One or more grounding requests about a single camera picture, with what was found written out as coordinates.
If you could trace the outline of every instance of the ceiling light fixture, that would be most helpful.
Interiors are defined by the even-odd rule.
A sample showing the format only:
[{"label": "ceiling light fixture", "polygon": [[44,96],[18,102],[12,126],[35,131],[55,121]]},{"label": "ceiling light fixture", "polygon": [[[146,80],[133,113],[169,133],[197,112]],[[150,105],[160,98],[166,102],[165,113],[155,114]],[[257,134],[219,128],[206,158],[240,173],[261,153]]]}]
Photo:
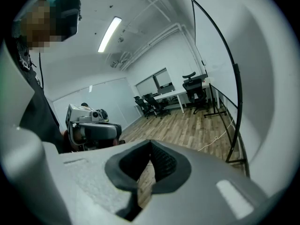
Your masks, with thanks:
[{"label": "ceiling light fixture", "polygon": [[100,47],[98,49],[98,53],[104,52],[104,49],[105,49],[109,39],[111,38],[111,36],[113,35],[113,32],[116,30],[116,28],[118,27],[118,25],[120,24],[121,21],[122,21],[122,19],[119,17],[113,18],[111,25],[109,25],[109,28],[107,29],[107,31],[101,41]]}]

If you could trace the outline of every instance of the window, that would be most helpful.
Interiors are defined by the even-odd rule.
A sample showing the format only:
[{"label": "window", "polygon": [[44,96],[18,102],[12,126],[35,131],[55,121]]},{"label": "window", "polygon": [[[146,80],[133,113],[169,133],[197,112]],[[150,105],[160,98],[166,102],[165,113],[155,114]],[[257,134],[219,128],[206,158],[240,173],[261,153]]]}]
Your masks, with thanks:
[{"label": "window", "polygon": [[167,69],[163,69],[136,85],[141,96],[148,93],[164,94],[175,90]]},{"label": "window", "polygon": [[148,93],[155,94],[158,92],[158,89],[157,89],[152,77],[142,81],[136,87],[141,96],[146,95]]},{"label": "window", "polygon": [[156,74],[154,76],[157,79],[159,87],[166,87],[169,86],[169,84],[172,82],[169,76],[169,73],[167,72],[167,69],[164,69]]}]

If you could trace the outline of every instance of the white desk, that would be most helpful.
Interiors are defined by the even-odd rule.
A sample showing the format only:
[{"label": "white desk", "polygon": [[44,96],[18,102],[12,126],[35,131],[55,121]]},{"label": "white desk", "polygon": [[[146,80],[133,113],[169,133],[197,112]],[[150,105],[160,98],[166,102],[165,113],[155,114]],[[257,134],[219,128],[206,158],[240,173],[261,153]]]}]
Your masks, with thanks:
[{"label": "white desk", "polygon": [[[209,88],[209,87],[210,87],[209,83],[207,83],[207,82],[203,82],[203,83],[202,83],[202,88],[203,88],[203,89]],[[187,91],[186,91],[184,88],[182,88],[182,89],[180,89],[180,90],[175,90],[175,91],[172,91],[172,92],[167,92],[167,93],[165,93],[165,94],[156,96],[156,97],[154,97],[154,99],[155,99],[155,100],[158,100],[158,99],[163,99],[163,98],[169,98],[169,97],[177,96],[177,99],[178,99],[180,108],[181,108],[181,110],[182,110],[182,113],[184,113],[183,106],[182,106],[182,103],[181,103],[181,100],[180,100],[180,95],[185,94],[186,92],[187,92]],[[217,107],[220,108],[220,103],[219,103],[219,93],[218,93],[218,90],[216,90],[216,97],[217,97]],[[141,115],[141,112],[140,112],[140,110],[139,110],[139,108],[138,108],[138,105],[135,105],[135,108],[136,108],[137,112],[140,114],[140,116],[142,116],[142,115]]]}]

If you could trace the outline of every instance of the black metal stand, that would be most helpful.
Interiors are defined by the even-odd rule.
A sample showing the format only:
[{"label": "black metal stand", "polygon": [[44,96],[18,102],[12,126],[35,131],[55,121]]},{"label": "black metal stand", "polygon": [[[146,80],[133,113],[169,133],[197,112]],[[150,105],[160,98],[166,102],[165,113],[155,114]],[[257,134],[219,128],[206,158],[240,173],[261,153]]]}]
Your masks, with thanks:
[{"label": "black metal stand", "polygon": [[226,111],[219,112],[219,110],[218,110],[218,112],[216,112],[216,109],[215,109],[215,107],[216,107],[215,98],[214,98],[214,95],[212,93],[211,84],[210,84],[210,95],[211,95],[211,102],[212,102],[212,106],[214,108],[214,112],[213,113],[205,114],[204,117],[206,118],[206,116],[219,115],[220,113],[226,113]]},{"label": "black metal stand", "polygon": [[[243,150],[243,159],[238,159],[238,160],[233,160],[233,161],[229,161],[232,153],[233,153],[233,150],[234,150],[234,147],[235,147],[235,144],[237,142],[237,139],[238,139],[238,136],[239,136],[239,130],[240,130],[240,123],[241,123],[241,117],[242,117],[242,104],[243,104],[243,97],[242,97],[242,84],[241,84],[241,79],[240,79],[240,70],[239,70],[239,66],[238,64],[236,64],[233,60],[233,56],[231,54],[231,51],[229,49],[229,46],[221,32],[221,30],[218,28],[218,26],[216,25],[216,23],[213,21],[213,19],[211,18],[211,16],[204,10],[203,7],[200,6],[200,4],[195,1],[195,0],[192,0],[192,6],[193,6],[193,13],[194,13],[194,23],[195,23],[195,41],[196,41],[196,20],[195,20],[195,8],[194,8],[194,4],[196,4],[202,11],[203,13],[207,16],[207,18],[211,21],[211,23],[214,25],[215,29],[217,30],[219,36],[221,37],[223,43],[224,43],[224,46],[228,52],[228,56],[230,58],[230,61],[231,61],[231,64],[232,64],[232,67],[233,67],[233,72],[234,72],[234,76],[235,76],[235,81],[236,81],[236,88],[237,88],[237,100],[238,100],[238,104],[235,105],[230,99],[228,99],[238,110],[238,114],[237,114],[237,119],[236,119],[236,125],[235,125],[235,132],[234,132],[234,136],[233,136],[233,139],[231,141],[231,138],[229,139],[230,141],[230,144],[231,144],[231,147],[230,147],[230,150],[229,150],[229,153],[228,153],[228,156],[226,158],[226,162],[227,163],[236,163],[236,162],[242,162],[242,163],[245,163],[245,169],[246,169],[246,175],[248,176],[249,175],[249,170],[247,170],[247,166],[248,166],[248,163],[247,163],[247,157],[246,157],[246,153],[245,151]],[[212,88],[211,88],[211,84],[210,84],[210,93],[211,93],[211,97],[212,97],[212,103],[213,103],[213,108],[214,108],[214,113],[210,113],[210,114],[206,114],[204,115],[204,117],[207,117],[207,116],[211,116],[211,115],[217,115],[219,114],[222,121],[223,121],[223,124],[226,128],[226,131],[227,131],[227,126],[225,125],[224,123],[224,120],[221,116],[221,113],[225,113],[224,112],[220,112],[217,108],[217,111],[218,113],[216,113],[216,110],[215,110],[215,101],[214,101],[214,97],[213,97],[213,94],[212,94]]]}]

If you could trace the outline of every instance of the office chair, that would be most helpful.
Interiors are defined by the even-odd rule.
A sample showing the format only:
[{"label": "office chair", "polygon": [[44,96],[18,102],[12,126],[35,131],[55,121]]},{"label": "office chair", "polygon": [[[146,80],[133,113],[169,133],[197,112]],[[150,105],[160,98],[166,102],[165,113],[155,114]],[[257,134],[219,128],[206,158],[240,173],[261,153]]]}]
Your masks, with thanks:
[{"label": "office chair", "polygon": [[193,114],[196,114],[196,111],[201,107],[206,105],[206,110],[208,111],[208,103],[206,102],[206,94],[202,89],[202,79],[191,79],[196,73],[193,72],[190,75],[182,76],[183,78],[188,78],[188,82],[183,83],[183,88],[187,91],[187,97],[189,101],[195,105],[196,109]]},{"label": "office chair", "polygon": [[155,110],[161,115],[160,119],[163,118],[163,115],[165,113],[169,113],[169,115],[171,115],[170,110],[166,109],[164,106],[162,106],[161,104],[159,104],[154,97],[149,97],[145,99],[149,104],[151,104],[152,106],[155,107]]},{"label": "office chair", "polygon": [[152,109],[152,107],[147,106],[147,104],[145,104],[145,102],[144,102],[143,99],[140,98],[139,100],[136,100],[135,102],[136,102],[136,104],[138,104],[141,107],[142,112],[144,113],[144,117],[145,118],[148,119],[149,116],[150,116],[150,114],[152,112],[154,112],[154,110]]}]

